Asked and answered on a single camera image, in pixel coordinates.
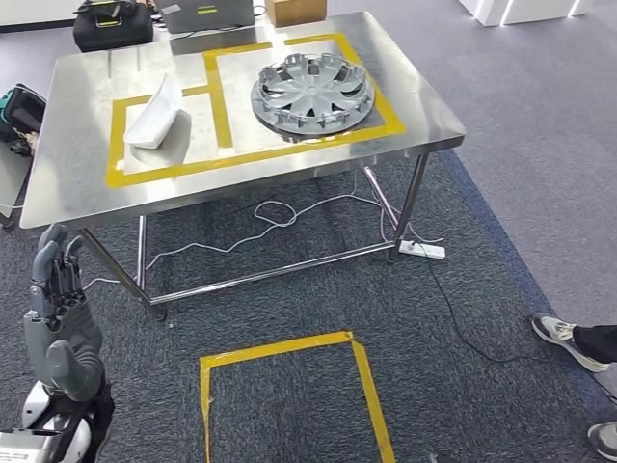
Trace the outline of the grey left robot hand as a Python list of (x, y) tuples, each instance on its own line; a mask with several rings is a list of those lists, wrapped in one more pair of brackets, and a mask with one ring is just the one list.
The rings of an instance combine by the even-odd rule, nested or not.
[(89, 402), (105, 379), (100, 357), (103, 336), (81, 285), (78, 252), (83, 239), (66, 245), (67, 236), (66, 227), (53, 224), (39, 238), (24, 330), (35, 375), (44, 390)]

